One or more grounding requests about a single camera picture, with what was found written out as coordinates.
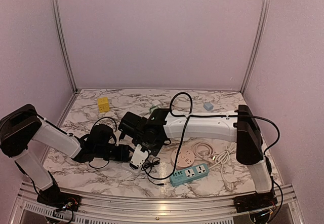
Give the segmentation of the white multicolour power strip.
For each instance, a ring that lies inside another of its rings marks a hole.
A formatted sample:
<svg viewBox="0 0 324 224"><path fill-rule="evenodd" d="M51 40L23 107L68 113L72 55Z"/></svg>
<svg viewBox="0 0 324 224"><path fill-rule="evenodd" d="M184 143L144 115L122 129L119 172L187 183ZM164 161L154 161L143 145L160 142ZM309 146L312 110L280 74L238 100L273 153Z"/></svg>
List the white multicolour power strip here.
<svg viewBox="0 0 324 224"><path fill-rule="evenodd" d="M130 166L129 163L122 163L121 168L128 174L128 175L133 175L137 176L140 174L140 169L135 169Z"/></svg>

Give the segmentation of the left aluminium frame post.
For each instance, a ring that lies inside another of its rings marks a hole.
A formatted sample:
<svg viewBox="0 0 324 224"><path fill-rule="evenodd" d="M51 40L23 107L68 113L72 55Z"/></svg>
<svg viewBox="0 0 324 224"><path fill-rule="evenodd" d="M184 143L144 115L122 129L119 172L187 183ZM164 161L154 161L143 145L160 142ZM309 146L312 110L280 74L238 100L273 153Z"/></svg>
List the left aluminium frame post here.
<svg viewBox="0 0 324 224"><path fill-rule="evenodd" d="M56 32L58 36L58 42L64 62L64 66L66 69L67 77L69 80L70 87L72 89L72 92L76 94L78 92L78 88L76 86L75 78L72 71L72 66L70 63L67 46L65 42L64 32L63 32L63 26L61 21L61 15L59 10L59 1L58 0L51 0L52 8L53 8L53 14L54 14L54 22L56 27Z"/></svg>

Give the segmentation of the black power adapter with cable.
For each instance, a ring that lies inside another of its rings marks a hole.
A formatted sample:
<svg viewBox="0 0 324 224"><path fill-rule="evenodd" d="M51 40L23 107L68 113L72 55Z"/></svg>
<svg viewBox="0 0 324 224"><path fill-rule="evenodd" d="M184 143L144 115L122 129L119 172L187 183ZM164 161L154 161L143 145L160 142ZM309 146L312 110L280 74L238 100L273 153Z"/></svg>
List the black power adapter with cable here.
<svg viewBox="0 0 324 224"><path fill-rule="evenodd" d="M156 182L153 182L150 179L150 177L149 177L152 169L155 166L159 165L159 164L160 164L160 158L159 157L154 157L151 161L148 160L148 159L146 159L145 162L144 162L144 164L141 167L141 170L143 170L146 173L147 179L149 180L150 183L152 183L152 184L154 184L156 186L164 186L164 183L156 183Z"/></svg>

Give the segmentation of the aluminium front rail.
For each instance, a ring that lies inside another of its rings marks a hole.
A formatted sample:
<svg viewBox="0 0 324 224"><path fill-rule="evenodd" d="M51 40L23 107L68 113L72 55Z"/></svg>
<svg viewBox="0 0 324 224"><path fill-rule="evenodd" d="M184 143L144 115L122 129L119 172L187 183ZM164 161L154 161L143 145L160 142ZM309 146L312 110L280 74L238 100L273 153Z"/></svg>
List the aluminium front rail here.
<svg viewBox="0 0 324 224"><path fill-rule="evenodd" d="M73 211L71 223L254 223L250 217L265 211L262 208L238 213L234 197L227 195L206 198L156 199L93 194L61 188L63 192L80 196L78 211ZM271 223L306 223L292 185L281 186L282 207ZM52 216L54 207L36 201L37 196L31 183L23 182L14 203L10 219L2 223L23 223L27 212L58 221L68 219Z"/></svg>

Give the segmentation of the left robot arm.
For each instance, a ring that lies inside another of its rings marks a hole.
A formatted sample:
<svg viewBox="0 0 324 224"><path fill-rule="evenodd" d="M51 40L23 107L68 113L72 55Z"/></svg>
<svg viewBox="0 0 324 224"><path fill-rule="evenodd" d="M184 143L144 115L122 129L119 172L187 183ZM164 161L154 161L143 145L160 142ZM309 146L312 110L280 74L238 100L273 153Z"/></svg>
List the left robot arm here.
<svg viewBox="0 0 324 224"><path fill-rule="evenodd" d="M64 195L39 157L29 150L30 143L46 145L82 164L94 159L128 162L133 151L127 144L118 144L114 130L105 124L96 123L88 134L77 137L39 115L32 104L4 116L1 119L2 152L15 161L53 206L60 206Z"/></svg>

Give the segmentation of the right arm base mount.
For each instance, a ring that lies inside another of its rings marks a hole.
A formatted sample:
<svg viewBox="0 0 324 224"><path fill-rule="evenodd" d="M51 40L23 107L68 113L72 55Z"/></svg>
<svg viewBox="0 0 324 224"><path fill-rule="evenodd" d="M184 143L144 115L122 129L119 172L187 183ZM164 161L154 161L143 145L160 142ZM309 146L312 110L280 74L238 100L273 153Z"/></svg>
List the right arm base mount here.
<svg viewBox="0 0 324 224"><path fill-rule="evenodd" d="M258 210L278 203L274 190L262 194L253 193L237 196L233 201L237 213Z"/></svg>

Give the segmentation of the light blue USB charger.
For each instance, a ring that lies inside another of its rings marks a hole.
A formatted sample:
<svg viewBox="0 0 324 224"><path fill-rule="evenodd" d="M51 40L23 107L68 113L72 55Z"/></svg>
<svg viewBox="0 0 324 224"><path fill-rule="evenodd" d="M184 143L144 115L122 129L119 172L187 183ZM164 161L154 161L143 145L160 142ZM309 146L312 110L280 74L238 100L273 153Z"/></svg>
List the light blue USB charger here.
<svg viewBox="0 0 324 224"><path fill-rule="evenodd" d="M214 106L210 102L205 102L203 107L207 111L211 111L214 108Z"/></svg>

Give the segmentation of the white USB charger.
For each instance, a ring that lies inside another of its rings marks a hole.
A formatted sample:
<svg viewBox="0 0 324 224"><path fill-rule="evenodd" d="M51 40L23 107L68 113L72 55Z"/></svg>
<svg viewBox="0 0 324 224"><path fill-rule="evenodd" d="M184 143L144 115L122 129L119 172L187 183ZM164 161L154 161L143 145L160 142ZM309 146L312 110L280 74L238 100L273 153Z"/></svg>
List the white USB charger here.
<svg viewBox="0 0 324 224"><path fill-rule="evenodd" d="M152 102L152 106L154 106L154 107L161 107L161 102L158 101L158 100L154 100L154 101Z"/></svg>

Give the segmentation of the right aluminium frame post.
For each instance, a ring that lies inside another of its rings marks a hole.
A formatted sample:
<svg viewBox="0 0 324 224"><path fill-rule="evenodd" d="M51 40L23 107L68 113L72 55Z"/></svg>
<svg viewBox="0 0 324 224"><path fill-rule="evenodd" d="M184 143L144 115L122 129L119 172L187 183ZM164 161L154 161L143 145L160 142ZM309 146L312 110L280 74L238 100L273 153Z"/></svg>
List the right aluminium frame post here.
<svg viewBox="0 0 324 224"><path fill-rule="evenodd" d="M261 45L261 40L263 37L263 33L265 30L265 26L266 26L266 22L267 22L267 18L268 18L268 13L269 13L269 6L270 6L270 0L262 0L262 4L261 4L261 11L260 11L260 15L259 15L259 21L258 21L258 25L257 25L257 30L256 30L256 35L255 35L255 39L253 42L253 46L252 46L252 50L249 56L249 61L248 61L248 65L247 65L247 69L241 84L241 88L240 88L240 93L242 95L244 95L247 91L252 73L253 73L253 69L254 66L256 64L257 61L257 56L258 56L258 52L259 52L259 48Z"/></svg>

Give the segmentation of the yellow cube power socket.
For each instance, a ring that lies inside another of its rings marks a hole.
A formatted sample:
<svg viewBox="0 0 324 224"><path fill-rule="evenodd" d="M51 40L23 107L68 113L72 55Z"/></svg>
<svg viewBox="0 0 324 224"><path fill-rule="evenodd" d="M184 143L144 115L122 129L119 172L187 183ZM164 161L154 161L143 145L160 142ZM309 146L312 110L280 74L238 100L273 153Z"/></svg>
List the yellow cube power socket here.
<svg viewBox="0 0 324 224"><path fill-rule="evenodd" d="M106 113L110 111L109 100L107 97L98 98L97 103L100 113Z"/></svg>

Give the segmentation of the teal power strip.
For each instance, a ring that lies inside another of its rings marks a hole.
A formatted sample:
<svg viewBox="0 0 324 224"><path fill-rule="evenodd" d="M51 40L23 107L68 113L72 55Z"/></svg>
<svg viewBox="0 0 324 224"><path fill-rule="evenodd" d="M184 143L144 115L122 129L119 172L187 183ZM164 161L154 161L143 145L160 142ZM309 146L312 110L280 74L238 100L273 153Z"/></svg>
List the teal power strip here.
<svg viewBox="0 0 324 224"><path fill-rule="evenodd" d="M209 168L205 163L192 166L175 171L170 177L170 183L172 186L179 186L206 177L209 172Z"/></svg>

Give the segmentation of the aluminium frame post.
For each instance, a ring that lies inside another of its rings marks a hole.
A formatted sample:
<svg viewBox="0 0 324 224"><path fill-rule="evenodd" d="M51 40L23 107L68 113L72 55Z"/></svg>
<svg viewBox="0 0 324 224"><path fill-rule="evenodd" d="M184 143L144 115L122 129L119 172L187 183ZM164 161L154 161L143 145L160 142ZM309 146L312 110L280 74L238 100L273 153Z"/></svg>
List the aluminium frame post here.
<svg viewBox="0 0 324 224"><path fill-rule="evenodd" d="M252 46L252 50L249 56L249 61L248 61L248 65L247 65L247 69L241 84L241 88L240 88L240 93L242 95L244 95L247 91L252 73L253 73L253 69L254 66L256 64L257 61L257 56L258 56L258 52L259 52L259 48L261 45L261 40L263 37L263 33L265 30L265 26L266 26L266 22L267 22L267 18L268 18L268 13L269 13L269 6L270 6L270 0L262 0L262 4L261 4L261 11L260 11L260 15L259 15L259 21L258 21L258 25L257 25L257 30L256 30L256 35L255 35L255 39L253 42L253 46Z"/></svg>
<svg viewBox="0 0 324 224"><path fill-rule="evenodd" d="M72 89L72 92L76 94L78 92L78 88L76 86L75 78L72 71L72 66L70 63L67 46L65 42L64 32L63 32L63 26L61 21L61 15L59 10L59 1L58 0L51 0L52 8L53 8L53 14L54 14L54 22L56 27L56 32L58 36L58 42L64 62L64 66L66 69L67 77L69 80L70 87Z"/></svg>

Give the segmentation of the pink round power socket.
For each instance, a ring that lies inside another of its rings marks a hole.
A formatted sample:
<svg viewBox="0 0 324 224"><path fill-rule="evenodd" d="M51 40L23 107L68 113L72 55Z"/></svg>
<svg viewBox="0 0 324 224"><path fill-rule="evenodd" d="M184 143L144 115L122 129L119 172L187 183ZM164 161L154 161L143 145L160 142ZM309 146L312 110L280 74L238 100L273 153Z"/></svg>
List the pink round power socket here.
<svg viewBox="0 0 324 224"><path fill-rule="evenodd" d="M193 151L187 147L181 148L177 154L177 149L175 149L171 154L171 163L176 165L176 170L182 170L193 166L195 161L195 155Z"/></svg>

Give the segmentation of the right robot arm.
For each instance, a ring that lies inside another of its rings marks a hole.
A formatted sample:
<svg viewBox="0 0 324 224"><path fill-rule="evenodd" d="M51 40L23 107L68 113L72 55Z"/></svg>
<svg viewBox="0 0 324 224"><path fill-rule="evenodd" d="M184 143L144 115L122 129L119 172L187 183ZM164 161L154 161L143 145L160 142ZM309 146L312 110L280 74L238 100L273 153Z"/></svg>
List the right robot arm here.
<svg viewBox="0 0 324 224"><path fill-rule="evenodd" d="M187 113L178 113L173 109L173 98L168 108L155 109L148 118L130 111L122 117L118 126L119 138L130 137L136 147L130 166L140 168L149 156L157 156L162 146L175 138L234 142L236 160L248 168L255 186L256 193L251 196L251 204L256 208L263 207L270 200L273 181L257 121L270 123L275 129L277 125L269 119L253 115L250 108L243 104L235 111L196 114L192 111L192 97L188 99L191 107Z"/></svg>

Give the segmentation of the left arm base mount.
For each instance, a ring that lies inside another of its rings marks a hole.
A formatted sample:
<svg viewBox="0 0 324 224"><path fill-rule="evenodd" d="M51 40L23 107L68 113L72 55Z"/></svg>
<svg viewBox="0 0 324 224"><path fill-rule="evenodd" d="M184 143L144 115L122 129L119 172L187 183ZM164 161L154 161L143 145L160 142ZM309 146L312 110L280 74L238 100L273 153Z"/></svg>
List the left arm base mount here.
<svg viewBox="0 0 324 224"><path fill-rule="evenodd" d="M81 197L76 194L60 191L54 177L51 174L50 177L52 179L52 185L44 191L39 190L37 194L37 202L56 207L59 210L69 209L72 211L78 211Z"/></svg>

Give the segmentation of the green cube plug adapter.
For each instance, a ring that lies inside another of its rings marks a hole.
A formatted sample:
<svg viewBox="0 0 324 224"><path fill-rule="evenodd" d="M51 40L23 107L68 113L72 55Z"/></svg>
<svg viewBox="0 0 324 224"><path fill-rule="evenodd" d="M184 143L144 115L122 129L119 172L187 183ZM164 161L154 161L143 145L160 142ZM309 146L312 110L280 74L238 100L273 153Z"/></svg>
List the green cube plug adapter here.
<svg viewBox="0 0 324 224"><path fill-rule="evenodd" d="M152 113L152 112L155 111L156 109L158 109L158 107L153 106L153 107L151 107L151 108L149 109L149 112Z"/></svg>

